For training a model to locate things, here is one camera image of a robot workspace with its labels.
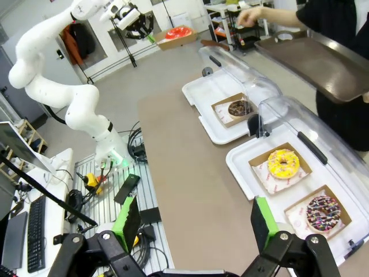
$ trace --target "yellow donut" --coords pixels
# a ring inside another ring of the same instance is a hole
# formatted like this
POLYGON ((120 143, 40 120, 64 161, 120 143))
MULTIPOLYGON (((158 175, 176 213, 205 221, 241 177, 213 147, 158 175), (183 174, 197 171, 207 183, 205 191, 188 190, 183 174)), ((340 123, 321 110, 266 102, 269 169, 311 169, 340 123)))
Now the yellow donut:
POLYGON ((272 176, 278 179, 292 178, 299 168, 299 157, 288 149, 276 150, 268 158, 268 169, 272 176))

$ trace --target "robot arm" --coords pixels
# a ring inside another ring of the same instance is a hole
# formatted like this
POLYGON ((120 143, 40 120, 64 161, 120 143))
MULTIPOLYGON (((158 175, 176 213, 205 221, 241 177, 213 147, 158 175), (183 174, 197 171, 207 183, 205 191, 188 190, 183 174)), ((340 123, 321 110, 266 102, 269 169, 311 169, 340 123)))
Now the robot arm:
MULTIPOLYGON (((54 108, 68 106, 67 125, 74 130, 87 132, 97 142, 96 163, 114 161, 119 165, 129 160, 127 145, 119 137, 112 123, 102 115, 95 114, 99 91, 93 85, 63 85, 42 76, 44 58, 42 49, 74 20, 87 20, 109 0, 74 0, 70 7, 54 17, 35 25, 25 33, 16 45, 17 62, 9 72, 9 81, 15 88, 25 88, 33 100, 54 108)), ((137 21, 140 12, 130 4, 131 0, 111 2, 101 20, 118 17, 120 28, 137 21)))

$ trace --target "phone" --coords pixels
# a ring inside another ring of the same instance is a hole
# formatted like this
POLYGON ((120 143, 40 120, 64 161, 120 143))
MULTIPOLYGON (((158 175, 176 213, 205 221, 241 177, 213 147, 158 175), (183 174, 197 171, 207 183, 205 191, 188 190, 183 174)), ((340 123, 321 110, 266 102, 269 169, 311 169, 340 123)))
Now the phone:
POLYGON ((114 197, 114 201, 120 205, 123 205, 128 195, 138 185, 140 179, 140 176, 129 174, 127 179, 123 183, 123 186, 114 197))
POLYGON ((141 222, 151 224, 161 221, 159 208, 146 209, 140 212, 141 222))
POLYGON ((24 208, 24 201, 20 201, 11 211, 10 211, 10 218, 15 217, 19 214, 24 208))

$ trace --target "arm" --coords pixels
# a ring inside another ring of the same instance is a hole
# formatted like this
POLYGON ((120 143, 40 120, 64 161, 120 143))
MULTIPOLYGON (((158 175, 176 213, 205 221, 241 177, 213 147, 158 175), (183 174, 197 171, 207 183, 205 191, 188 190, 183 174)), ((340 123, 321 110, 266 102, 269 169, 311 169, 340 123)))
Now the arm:
POLYGON ((238 25, 253 27, 259 18, 267 19, 268 22, 295 28, 305 28, 292 10, 278 10, 266 7, 257 7, 241 12, 238 17, 238 25))

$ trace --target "hand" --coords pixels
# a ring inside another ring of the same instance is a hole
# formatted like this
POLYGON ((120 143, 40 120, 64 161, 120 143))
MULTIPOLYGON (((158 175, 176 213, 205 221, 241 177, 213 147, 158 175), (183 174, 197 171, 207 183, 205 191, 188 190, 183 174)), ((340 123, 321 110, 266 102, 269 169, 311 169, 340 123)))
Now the hand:
POLYGON ((237 19, 237 25, 242 25, 244 27, 253 27, 255 25, 255 22, 262 17, 262 11, 262 7, 243 10, 237 19))

